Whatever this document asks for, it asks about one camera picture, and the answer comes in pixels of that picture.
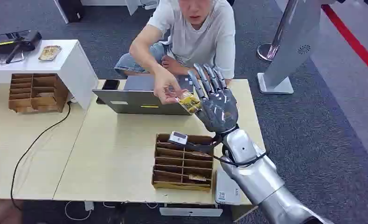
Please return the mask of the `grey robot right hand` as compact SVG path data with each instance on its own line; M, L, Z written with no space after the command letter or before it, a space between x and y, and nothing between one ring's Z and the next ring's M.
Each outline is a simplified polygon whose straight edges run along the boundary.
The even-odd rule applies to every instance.
M217 68L194 64L196 73L189 70L194 90L200 100L195 112L209 132L228 134L239 128L237 100Z

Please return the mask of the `person's right hand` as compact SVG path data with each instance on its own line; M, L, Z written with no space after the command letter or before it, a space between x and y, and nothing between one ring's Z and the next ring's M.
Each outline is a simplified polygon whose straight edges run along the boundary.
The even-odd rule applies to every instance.
M154 75L154 95L160 102L166 104L176 104L182 97L181 89L176 77L161 65L156 65L150 71Z

